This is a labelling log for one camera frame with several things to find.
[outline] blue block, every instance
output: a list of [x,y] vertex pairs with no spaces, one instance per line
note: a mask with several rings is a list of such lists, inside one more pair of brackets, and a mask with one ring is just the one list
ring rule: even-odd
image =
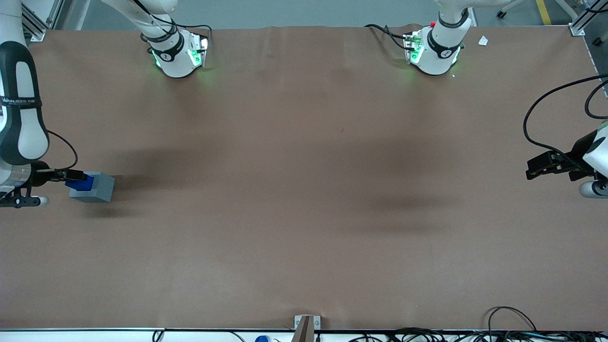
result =
[[93,189],[93,177],[85,174],[84,181],[66,181],[66,186],[78,191],[91,191]]

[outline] black cable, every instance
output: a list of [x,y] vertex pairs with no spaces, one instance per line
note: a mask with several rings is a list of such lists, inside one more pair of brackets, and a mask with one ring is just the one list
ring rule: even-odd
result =
[[588,115],[588,117],[591,117],[593,119],[600,119],[600,120],[608,119],[608,116],[593,115],[591,113],[591,111],[589,110],[589,103],[591,102],[591,99],[593,98],[593,96],[595,96],[595,94],[600,89],[604,88],[605,85],[608,85],[608,80],[600,83],[597,87],[595,87],[595,89],[591,92],[591,94],[589,94],[589,96],[587,96],[587,100],[585,100],[585,113]]
[[164,330],[155,330],[152,334],[152,342],[160,342],[163,335],[165,335]]
[[540,142],[537,142],[535,140],[533,140],[530,135],[528,134],[528,119],[530,118],[530,114],[532,114],[532,111],[534,110],[534,108],[541,102],[543,101],[547,96],[553,94],[556,91],[560,91],[564,88],[568,88],[570,86],[573,85],[578,85],[580,83],[584,83],[584,82],[589,82],[592,80],[597,80],[597,79],[602,79],[604,77],[608,77],[608,74],[602,74],[602,75],[597,75],[597,76],[593,76],[593,77],[587,77],[586,79],[580,79],[580,80],[576,80],[561,86],[558,86],[557,88],[553,88],[551,90],[549,90],[548,92],[546,92],[545,94],[543,94],[542,96],[540,96],[533,104],[532,106],[530,106],[530,109],[528,110],[528,112],[526,113],[526,116],[523,119],[523,135],[526,137],[526,140],[529,141],[530,143],[539,146],[539,147],[543,147],[546,148],[548,150],[551,150],[559,155],[561,155],[564,159],[566,159],[567,161],[569,161],[570,163],[572,163],[574,166],[576,166],[577,168],[579,168],[580,170],[586,170],[585,167],[581,166],[579,163],[575,162],[574,160],[572,160],[570,157],[568,157],[564,152],[560,151],[559,149],[547,145],[547,144],[542,144]]
[[[490,334],[489,336],[490,336],[489,342],[492,342],[492,335]],[[475,339],[473,340],[473,342],[481,342],[481,341],[485,342],[486,341],[485,337],[486,337],[485,334],[479,335],[479,336],[475,337]]]
[[[591,10],[591,11],[596,11],[596,10],[592,10],[591,8],[592,8],[593,6],[595,6],[595,5],[599,4],[600,2],[601,2],[601,0],[596,0],[596,1],[595,1],[595,3],[593,3],[593,5],[591,5],[591,6],[589,6],[589,8],[588,8],[588,9],[589,9],[589,10]],[[600,6],[600,7],[599,7],[599,10],[602,10],[602,9],[603,9],[603,8],[604,8],[606,5],[608,5],[608,2],[607,2],[607,3],[604,3],[602,6]],[[585,22],[585,23],[582,25],[582,26],[585,26],[585,25],[587,25],[587,24],[589,23],[589,21],[591,21],[591,19],[593,19],[593,17],[595,17],[595,14],[594,14],[594,15],[591,15],[591,16],[589,16],[589,17],[585,16],[584,14],[581,14],[581,15],[579,15],[579,16],[578,16],[578,18],[577,18],[577,19],[576,19],[576,21],[575,21],[575,22],[572,24],[572,26],[576,26],[576,25],[578,25],[578,23],[579,23],[581,20],[586,19],[587,21],[586,21],[586,22]]]
[[68,167],[62,167],[61,169],[57,169],[58,171],[63,171],[63,170],[67,170],[67,169],[71,169],[74,166],[76,166],[76,164],[78,164],[78,153],[76,152],[76,149],[74,148],[74,146],[72,146],[72,144],[70,144],[69,141],[66,140],[66,138],[60,136],[59,134],[50,131],[50,130],[46,130],[47,132],[49,132],[50,134],[58,137],[59,139],[61,139],[63,142],[66,143],[66,145],[68,145],[70,147],[70,149],[72,150],[72,153],[74,154],[74,162],[72,163],[72,165],[68,166]]
[[526,314],[523,313],[521,310],[515,309],[514,307],[510,307],[510,306],[498,306],[488,316],[488,335],[489,335],[490,342],[492,342],[492,317],[494,316],[495,313],[497,313],[498,311],[501,311],[502,309],[511,310],[511,311],[515,311],[515,312],[519,313],[520,315],[522,315],[523,317],[525,317],[528,320],[528,322],[530,323],[530,325],[532,326],[532,329],[534,329],[534,331],[538,331],[536,329],[536,325],[534,325],[534,322],[532,322],[532,319],[530,319],[530,317],[526,316]]
[[462,337],[458,337],[456,340],[454,340],[454,342],[461,342],[461,341],[463,341],[463,340],[465,340],[465,339],[467,339],[467,338],[469,338],[471,336],[479,336],[479,335],[485,336],[485,335],[487,335],[487,333],[486,332],[472,332],[472,333],[468,333],[468,334],[466,334],[466,335],[464,335]]
[[244,338],[242,338],[242,337],[241,337],[241,335],[239,335],[239,334],[235,333],[234,331],[230,331],[230,333],[231,333],[232,335],[235,335],[236,337],[238,337],[238,339],[239,339],[239,340],[241,340],[241,342],[245,342],[245,339],[244,339]]
[[[420,337],[420,336],[424,337],[426,342],[446,342],[443,334],[436,330],[410,327],[410,328],[398,329],[395,332],[403,334],[403,337],[401,337],[402,342],[411,342],[416,337]],[[435,335],[441,336],[441,340],[439,340]]]
[[568,341],[570,341],[570,342],[572,342],[571,338],[568,339],[568,340],[563,340],[563,339],[560,339],[560,338],[552,338],[552,337],[549,337],[549,336],[541,335],[539,333],[520,332],[520,334],[526,335],[526,336],[528,336],[530,338],[538,338],[539,340],[545,340],[545,341],[552,341],[552,342],[568,342]]
[[385,336],[389,339],[387,342],[399,342],[399,339],[397,339],[397,336],[395,336],[394,333],[390,333]]
[[144,12],[146,12],[147,15],[150,15],[152,18],[154,18],[154,19],[156,19],[158,21],[161,21],[161,22],[163,22],[165,24],[171,24],[171,25],[175,25],[175,26],[178,26],[178,27],[183,27],[185,29],[188,29],[190,27],[206,27],[206,28],[209,29],[209,36],[211,36],[211,32],[213,31],[213,29],[209,25],[181,25],[181,24],[176,24],[174,22],[170,22],[170,21],[166,21],[166,20],[160,19],[157,16],[155,16],[154,14],[150,13],[150,11],[139,0],[133,0],[133,2],[135,2]]
[[412,48],[412,47],[407,47],[405,45],[399,44],[399,42],[395,38],[403,39],[403,36],[400,36],[400,35],[397,35],[397,34],[394,34],[393,32],[391,32],[389,30],[389,26],[388,25],[386,25],[386,26],[384,26],[384,28],[382,28],[382,27],[380,27],[380,26],[378,26],[376,24],[367,24],[364,27],[371,27],[371,28],[374,28],[374,29],[378,29],[378,30],[382,31],[382,33],[384,33],[386,35],[389,35],[390,39],[392,39],[393,42],[397,46],[399,46],[401,49],[404,49],[404,50],[407,50],[407,51],[415,51],[415,49]]
[[365,333],[365,334],[363,334],[363,336],[361,336],[361,337],[353,338],[353,339],[352,339],[352,340],[350,340],[349,342],[357,342],[357,341],[359,341],[359,340],[361,340],[361,339],[363,339],[363,338],[365,338],[365,340],[366,340],[366,341],[368,341],[368,340],[373,340],[373,341],[376,341],[376,342],[384,342],[384,341],[380,340],[378,337],[374,337],[374,336],[371,336],[371,335],[367,335],[366,333]]
[[589,13],[595,13],[595,14],[598,14],[598,13],[608,13],[608,9],[605,9],[605,10],[592,10],[592,9],[586,9],[585,11],[587,11],[587,12],[589,12]]
[[384,32],[384,34],[391,35],[391,36],[393,36],[395,38],[401,38],[401,39],[403,39],[403,36],[391,33],[390,31],[386,31],[386,30],[384,30],[384,27],[381,27],[381,26],[376,25],[376,24],[367,24],[364,27],[372,27],[374,29],[378,29],[378,30]]

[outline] wire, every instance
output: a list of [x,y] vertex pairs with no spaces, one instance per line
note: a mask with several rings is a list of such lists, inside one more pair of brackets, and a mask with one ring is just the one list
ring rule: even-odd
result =
[[533,104],[532,106],[530,106],[530,109],[528,110],[528,112],[526,113],[526,116],[523,119],[523,135],[526,137],[526,140],[528,140],[530,143],[539,146],[539,147],[543,147],[543,148],[547,148],[559,155],[561,155],[564,159],[566,159],[567,161],[569,161],[570,163],[572,163],[574,166],[576,166],[577,168],[579,168],[580,170],[587,170],[586,167],[581,166],[579,163],[575,162],[574,160],[572,160],[568,155],[566,155],[564,152],[560,151],[559,149],[547,145],[547,144],[542,144],[540,142],[537,142],[535,140],[533,140],[530,135],[528,134],[528,119],[530,118],[530,114],[532,114],[532,111],[536,108],[536,106],[543,101],[547,96],[553,94],[556,91],[560,91],[562,89],[568,88],[570,86],[574,86],[574,85],[578,85],[580,83],[584,83],[584,82],[589,82],[592,80],[597,80],[597,79],[602,79],[604,77],[608,77],[608,74],[602,74],[602,75],[597,75],[597,76],[593,76],[593,77],[587,77],[586,79],[580,79],[580,80],[576,80],[561,86],[558,86],[557,88],[553,88],[549,91],[547,91],[545,94],[543,94],[542,96],[540,96]]
[[498,311],[501,311],[502,309],[515,311],[515,312],[519,313],[520,315],[524,316],[528,320],[530,325],[532,326],[532,329],[534,329],[534,331],[538,331],[536,329],[536,325],[534,325],[534,322],[532,322],[532,319],[530,319],[530,317],[526,316],[526,314],[523,313],[521,310],[515,309],[514,307],[510,307],[510,306],[498,306],[488,316],[488,335],[489,335],[490,342],[492,342],[492,317],[494,316],[495,313],[497,313]]
[[384,34],[389,35],[390,39],[392,39],[393,42],[397,46],[399,46],[401,49],[404,49],[404,50],[407,50],[407,51],[414,51],[415,50],[412,47],[407,47],[405,45],[399,44],[399,42],[395,38],[403,39],[403,36],[400,36],[400,35],[397,35],[397,34],[394,34],[393,32],[391,32],[389,30],[389,26],[388,25],[385,25],[384,28],[382,28],[382,27],[380,27],[380,26],[378,26],[376,24],[367,24],[364,27],[370,27],[370,28],[378,29],[378,30],[382,31]]
[[395,330],[395,333],[403,334],[403,336],[401,337],[402,342],[411,342],[417,337],[423,337],[426,342],[446,342],[445,337],[439,330],[405,327]]
[[70,166],[68,166],[68,167],[62,167],[62,168],[57,169],[57,170],[58,170],[58,171],[64,171],[64,170],[71,169],[71,168],[73,168],[74,166],[76,166],[76,164],[78,164],[78,153],[76,152],[76,149],[74,148],[74,146],[72,146],[72,144],[70,144],[70,142],[69,142],[69,141],[67,141],[67,140],[66,140],[66,138],[64,138],[64,137],[60,136],[59,134],[57,134],[57,133],[55,133],[55,132],[53,132],[53,131],[50,131],[50,130],[46,130],[46,131],[47,131],[47,132],[49,132],[50,134],[52,134],[52,135],[54,135],[54,136],[58,137],[58,138],[59,138],[59,139],[61,139],[63,142],[65,142],[65,143],[66,143],[66,145],[68,145],[68,146],[70,147],[70,149],[72,150],[72,153],[74,154],[74,162],[72,163],[72,165],[70,165]]
[[152,334],[152,342],[160,342],[163,335],[165,335],[164,330],[155,330]]
[[160,19],[157,16],[155,16],[154,14],[150,13],[150,11],[139,0],[133,0],[133,2],[135,2],[144,12],[146,12],[147,15],[149,15],[152,18],[154,18],[155,20],[161,21],[161,22],[163,22],[165,24],[171,24],[171,25],[175,25],[175,26],[178,26],[178,27],[183,27],[185,29],[188,29],[190,27],[206,27],[206,28],[209,29],[209,36],[211,36],[211,32],[213,31],[213,29],[209,25],[181,25],[181,24],[176,24],[175,22],[171,22],[171,21],[166,21],[166,20]]
[[598,13],[607,13],[607,12],[608,12],[608,9],[605,9],[605,10],[592,10],[592,9],[586,9],[585,11],[587,11],[587,12],[589,12],[589,13],[595,13],[595,14],[598,14]]
[[522,335],[530,336],[530,337],[533,337],[533,338],[538,338],[538,339],[545,340],[545,341],[568,342],[568,341],[572,340],[571,338],[569,338],[568,340],[563,340],[563,339],[560,339],[560,338],[552,338],[552,337],[549,337],[549,336],[545,336],[545,335],[541,335],[539,333],[533,333],[533,332],[520,332],[520,333]]
[[589,110],[589,103],[591,102],[591,99],[593,98],[593,96],[595,96],[595,94],[602,89],[605,85],[608,85],[608,80],[604,81],[602,83],[600,83],[597,87],[595,87],[595,89],[591,92],[591,94],[589,94],[589,96],[587,96],[587,100],[585,100],[585,113],[588,115],[588,117],[591,117],[593,119],[600,119],[600,120],[604,120],[604,119],[608,119],[608,116],[597,116],[597,115],[593,115],[591,113],[591,111]]
[[395,37],[395,38],[401,38],[401,39],[403,39],[403,36],[400,36],[400,35],[397,35],[397,34],[391,33],[390,31],[385,30],[385,29],[384,29],[384,27],[381,27],[381,26],[376,25],[376,24],[367,24],[367,25],[365,25],[364,27],[372,27],[372,28],[374,28],[374,29],[378,29],[378,30],[380,30],[380,31],[384,32],[384,33],[385,33],[385,34],[387,34],[387,35],[391,35],[391,36],[393,36],[393,37]]
[[359,340],[361,340],[363,338],[365,338],[366,341],[373,340],[373,341],[376,341],[376,342],[384,342],[384,341],[380,340],[378,337],[367,335],[366,333],[363,334],[363,336],[361,336],[361,337],[353,338],[349,342],[357,342],[357,341],[359,341]]
[[229,333],[231,333],[232,335],[235,335],[236,337],[238,337],[239,340],[241,340],[241,342],[245,342],[245,339],[241,337],[241,335],[235,333],[234,331],[230,331]]

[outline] brown table surface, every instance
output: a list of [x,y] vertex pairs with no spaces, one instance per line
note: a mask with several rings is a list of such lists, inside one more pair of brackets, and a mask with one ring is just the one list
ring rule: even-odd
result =
[[[47,184],[48,207],[0,212],[0,326],[315,313],[326,328],[481,328],[512,305],[540,329],[605,329],[606,202],[524,174],[544,150],[523,115],[595,75],[584,41],[479,27],[465,43],[431,77],[370,29],[219,30],[207,67],[170,79],[138,32],[49,32],[31,46],[47,127],[116,190],[84,204]],[[570,150],[599,125],[582,110],[595,85],[539,105],[533,137]],[[69,164],[51,140],[44,160]],[[527,328],[507,313],[494,326]]]

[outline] robotic arm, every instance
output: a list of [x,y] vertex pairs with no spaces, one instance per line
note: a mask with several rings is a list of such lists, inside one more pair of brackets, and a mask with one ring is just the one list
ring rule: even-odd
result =
[[528,161],[526,177],[533,180],[549,173],[568,172],[570,181],[593,177],[593,181],[582,183],[578,191],[583,197],[608,199],[608,120],[597,130],[578,139],[566,157],[554,151],[534,157]]
[[[168,15],[177,0],[104,2],[142,31],[166,75],[184,77],[203,65],[207,37],[177,28]],[[45,205],[48,198],[31,196],[31,191],[47,181],[65,181],[73,190],[91,193],[75,196],[81,201],[109,201],[114,185],[111,177],[51,169],[40,160],[49,149],[49,132],[42,117],[36,66],[23,35],[21,0],[3,0],[0,6],[0,105],[0,207]]]
[[169,77],[184,77],[202,66],[207,37],[178,29],[169,16],[178,0],[102,0],[129,19],[152,47],[156,64]]
[[434,0],[439,5],[439,19],[434,26],[423,27],[405,36],[407,61],[429,75],[441,75],[456,63],[460,45],[471,27],[468,7],[494,7],[511,0]]

